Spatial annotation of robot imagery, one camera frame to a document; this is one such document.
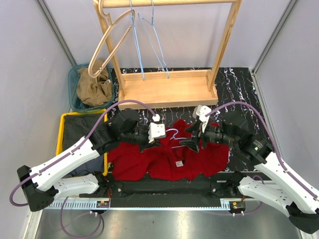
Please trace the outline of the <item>red skirt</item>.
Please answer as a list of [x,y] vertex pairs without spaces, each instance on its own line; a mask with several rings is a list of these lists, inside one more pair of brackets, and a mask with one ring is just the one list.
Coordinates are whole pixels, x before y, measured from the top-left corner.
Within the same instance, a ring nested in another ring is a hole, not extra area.
[[[176,137],[190,137],[185,132],[189,125],[182,119],[172,127],[179,130]],[[209,177],[225,169],[229,159],[227,145],[209,143],[196,153],[188,147],[178,146],[180,140],[170,140],[174,131],[168,132],[165,138],[159,140],[161,147],[153,147],[143,152],[136,144],[122,142],[118,148],[108,153],[108,162],[113,165],[112,174],[116,180],[138,181],[146,174],[151,178],[176,181],[180,179],[193,180],[199,174]]]

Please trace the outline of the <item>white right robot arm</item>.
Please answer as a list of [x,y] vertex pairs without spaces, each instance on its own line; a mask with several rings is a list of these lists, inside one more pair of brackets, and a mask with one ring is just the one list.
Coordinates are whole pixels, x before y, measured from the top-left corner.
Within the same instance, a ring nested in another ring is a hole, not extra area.
[[203,127],[197,120],[185,130],[191,136],[181,145],[199,152],[209,143],[227,145],[247,159],[280,187],[280,191],[236,171],[224,184],[231,197],[255,198],[282,212],[299,230],[313,234],[319,230],[319,192],[286,163],[279,162],[274,148],[265,139],[253,135],[246,120],[238,125],[224,120],[220,126]]

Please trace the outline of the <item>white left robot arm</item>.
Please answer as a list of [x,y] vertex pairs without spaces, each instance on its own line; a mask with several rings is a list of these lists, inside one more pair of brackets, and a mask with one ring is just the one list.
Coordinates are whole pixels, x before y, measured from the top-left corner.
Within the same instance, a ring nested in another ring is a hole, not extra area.
[[166,136],[159,115],[155,115],[148,125],[138,123],[138,112],[125,109],[109,120],[99,119],[87,135],[51,160],[32,168],[26,165],[18,168],[19,187],[27,200],[26,206],[37,212],[61,198],[107,195],[108,182],[102,172],[70,178],[66,175],[118,148],[122,142],[138,145],[144,150],[157,146],[156,140]]

